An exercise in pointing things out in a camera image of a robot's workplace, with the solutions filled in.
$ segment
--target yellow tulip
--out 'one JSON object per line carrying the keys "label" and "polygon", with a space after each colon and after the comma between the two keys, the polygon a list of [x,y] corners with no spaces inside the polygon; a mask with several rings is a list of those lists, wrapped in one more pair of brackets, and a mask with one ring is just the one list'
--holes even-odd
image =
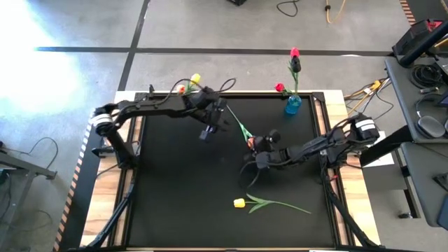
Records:
{"label": "yellow tulip", "polygon": [[199,84],[201,81],[201,76],[198,73],[195,73],[190,78],[190,85]]}
{"label": "yellow tulip", "polygon": [[244,201],[244,199],[236,199],[233,201],[233,205],[236,208],[244,208],[246,206],[246,202]]}

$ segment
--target red tulip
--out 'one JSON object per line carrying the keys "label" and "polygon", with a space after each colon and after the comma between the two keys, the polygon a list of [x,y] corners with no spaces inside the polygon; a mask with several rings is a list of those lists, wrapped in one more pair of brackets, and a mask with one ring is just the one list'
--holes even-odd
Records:
{"label": "red tulip", "polygon": [[300,56],[299,49],[297,49],[297,48],[291,49],[290,55],[291,55],[291,59],[294,57],[299,57]]}
{"label": "red tulip", "polygon": [[283,92],[283,90],[285,90],[285,85],[283,85],[283,83],[277,83],[275,85],[275,90],[277,92]]}

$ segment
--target black floor stripe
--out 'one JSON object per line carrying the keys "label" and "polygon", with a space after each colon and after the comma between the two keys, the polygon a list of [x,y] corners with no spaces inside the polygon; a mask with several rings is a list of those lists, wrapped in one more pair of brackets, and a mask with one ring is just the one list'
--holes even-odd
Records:
{"label": "black floor stripe", "polygon": [[135,49],[139,44],[141,30],[143,29],[143,25],[145,23],[145,16],[146,11],[149,7],[149,1],[150,0],[144,0],[143,6],[141,7],[139,21],[137,22],[137,26],[135,27],[134,37],[132,38],[131,42],[131,48],[126,59],[123,73],[121,74],[120,84],[118,84],[118,91],[126,90],[127,79],[129,78],[129,74],[131,72],[132,62],[134,61],[135,56]]}
{"label": "black floor stripe", "polygon": [[130,51],[130,48],[41,46],[35,48],[34,50],[39,52],[56,52],[56,53],[127,53]]}
{"label": "black floor stripe", "polygon": [[[290,50],[277,49],[218,49],[218,48],[137,48],[136,53],[154,54],[218,54],[218,55],[289,55]],[[391,51],[356,50],[300,50],[300,55],[341,56],[359,55],[368,57],[392,56]]]}

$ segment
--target metal stand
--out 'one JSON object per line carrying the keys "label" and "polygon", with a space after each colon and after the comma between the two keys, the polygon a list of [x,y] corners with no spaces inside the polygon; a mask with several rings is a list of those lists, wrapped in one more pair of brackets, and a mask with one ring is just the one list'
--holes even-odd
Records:
{"label": "metal stand", "polygon": [[42,168],[30,162],[20,160],[15,157],[11,157],[10,155],[5,153],[0,153],[0,164],[14,167],[17,169],[26,169],[37,175],[44,175],[47,177],[47,179],[54,179],[57,173],[56,171],[50,171],[48,169]]}
{"label": "metal stand", "polygon": [[47,179],[54,179],[56,177],[57,171],[50,171],[30,162],[11,157],[4,152],[0,152],[0,164],[28,171],[24,175],[24,177],[26,177],[26,181],[22,182],[22,185],[24,185],[22,187],[16,187],[19,190],[15,193],[16,196],[13,197],[15,200],[11,200],[10,208],[7,210],[5,216],[3,217],[2,221],[5,225],[0,226],[0,249],[2,249],[3,242],[6,239],[6,232],[8,231],[12,221],[14,220],[15,212],[22,206],[23,202],[25,201],[34,178],[37,175],[44,175]]}

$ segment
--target green leaf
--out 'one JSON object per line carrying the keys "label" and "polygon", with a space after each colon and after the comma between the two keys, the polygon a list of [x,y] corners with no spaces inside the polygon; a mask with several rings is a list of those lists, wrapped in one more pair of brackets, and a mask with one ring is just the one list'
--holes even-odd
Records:
{"label": "green leaf", "polygon": [[290,208],[292,208],[292,209],[296,209],[296,210],[302,211],[302,212],[304,212],[304,213],[311,214],[310,211],[301,209],[300,207],[296,207],[296,206],[293,206],[293,205],[291,205],[291,204],[287,204],[287,203],[283,203],[283,202],[276,202],[276,201],[273,201],[273,202],[270,202],[270,203],[275,203],[275,204],[284,205],[285,207],[290,207]]}
{"label": "green leaf", "polygon": [[269,200],[265,200],[265,199],[260,199],[257,197],[254,197],[248,193],[246,193],[247,197],[249,197],[249,199],[253,200],[254,202],[258,202],[258,203],[264,203],[264,202],[268,202]]}
{"label": "green leaf", "polygon": [[257,205],[255,205],[255,206],[253,206],[253,207],[251,208],[251,210],[249,211],[249,213],[252,214],[255,210],[260,209],[260,208],[262,208],[262,207],[264,207],[264,206],[266,206],[266,205],[268,205],[268,204],[271,204],[271,202],[263,202],[263,203],[257,204]]}

